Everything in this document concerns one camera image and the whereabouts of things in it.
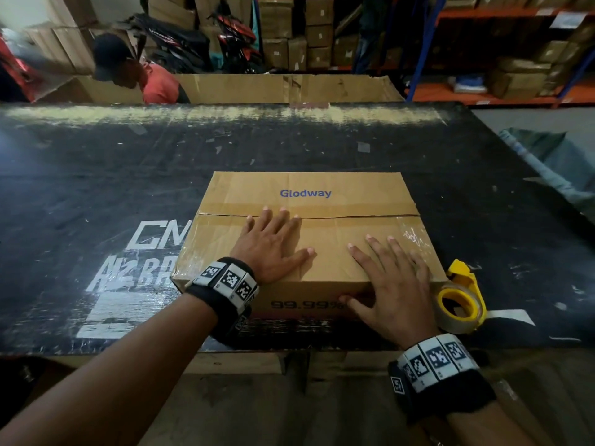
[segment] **box flap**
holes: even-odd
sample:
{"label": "box flap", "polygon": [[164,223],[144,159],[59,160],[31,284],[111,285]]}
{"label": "box flap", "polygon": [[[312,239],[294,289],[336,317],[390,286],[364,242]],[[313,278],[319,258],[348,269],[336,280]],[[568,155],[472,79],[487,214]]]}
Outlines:
{"label": "box flap", "polygon": [[303,219],[419,215],[398,172],[215,172],[198,214],[259,216],[264,206]]}

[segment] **forearm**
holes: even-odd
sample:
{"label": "forearm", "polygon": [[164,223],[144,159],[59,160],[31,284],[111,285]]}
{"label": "forearm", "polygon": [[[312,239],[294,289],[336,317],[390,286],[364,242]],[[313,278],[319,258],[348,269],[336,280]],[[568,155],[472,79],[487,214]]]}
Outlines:
{"label": "forearm", "polygon": [[496,401],[473,413],[451,413],[446,419],[465,446],[535,444]]}
{"label": "forearm", "polygon": [[27,407],[0,443],[138,443],[216,323],[211,307],[181,295]]}

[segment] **packing tape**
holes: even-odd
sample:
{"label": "packing tape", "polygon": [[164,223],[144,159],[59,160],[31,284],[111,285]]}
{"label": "packing tape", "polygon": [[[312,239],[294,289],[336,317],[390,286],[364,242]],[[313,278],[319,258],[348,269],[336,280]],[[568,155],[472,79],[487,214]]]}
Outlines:
{"label": "packing tape", "polygon": [[[444,300],[451,299],[461,306],[466,316],[452,314],[445,306]],[[481,295],[456,283],[445,283],[434,298],[434,311],[438,327],[453,335],[471,333],[486,318],[486,305]]]}

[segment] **red motorcycle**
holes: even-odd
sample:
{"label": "red motorcycle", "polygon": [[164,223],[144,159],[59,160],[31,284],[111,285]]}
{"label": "red motorcycle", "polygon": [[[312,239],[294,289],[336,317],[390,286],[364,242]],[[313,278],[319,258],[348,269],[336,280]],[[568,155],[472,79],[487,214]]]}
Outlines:
{"label": "red motorcycle", "polygon": [[210,18],[215,19],[221,34],[217,36],[223,54],[223,71],[230,74],[264,74],[262,55],[252,45],[254,32],[231,15],[226,0],[220,0]]}

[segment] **table surface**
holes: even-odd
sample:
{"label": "table surface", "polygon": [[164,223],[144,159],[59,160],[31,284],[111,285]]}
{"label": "table surface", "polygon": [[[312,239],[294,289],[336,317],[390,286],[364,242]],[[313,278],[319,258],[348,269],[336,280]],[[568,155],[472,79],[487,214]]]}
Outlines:
{"label": "table surface", "polygon": [[[360,143],[369,144],[369,153]],[[595,227],[452,103],[4,106],[0,354],[93,354],[173,300],[168,279],[212,172],[403,172],[447,267],[470,264],[481,348],[595,344]],[[359,322],[252,319],[234,347],[391,348]]]}

